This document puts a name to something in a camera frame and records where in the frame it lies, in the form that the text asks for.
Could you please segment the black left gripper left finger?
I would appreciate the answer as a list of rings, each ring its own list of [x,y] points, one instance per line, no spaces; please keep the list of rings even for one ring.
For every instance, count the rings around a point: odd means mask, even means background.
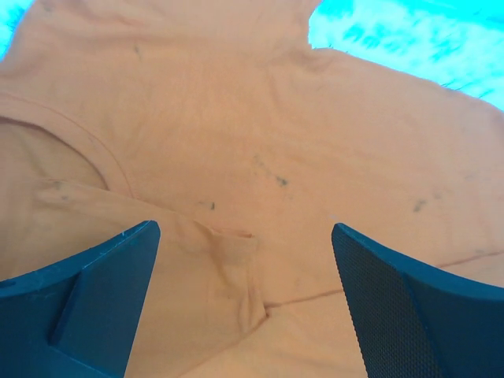
[[[122,377],[160,228],[144,221],[52,265],[1,282],[3,377]]]

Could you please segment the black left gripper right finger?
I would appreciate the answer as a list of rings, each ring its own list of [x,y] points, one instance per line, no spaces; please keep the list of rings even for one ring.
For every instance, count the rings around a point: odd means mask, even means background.
[[[369,377],[501,377],[503,289],[338,223],[332,245]]]

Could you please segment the orange t shirt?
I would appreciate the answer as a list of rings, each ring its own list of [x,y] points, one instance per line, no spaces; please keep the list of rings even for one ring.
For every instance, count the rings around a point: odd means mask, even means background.
[[[503,283],[503,115],[307,42],[314,1],[37,1],[1,63],[1,276],[141,221],[129,377],[362,377],[343,222]]]

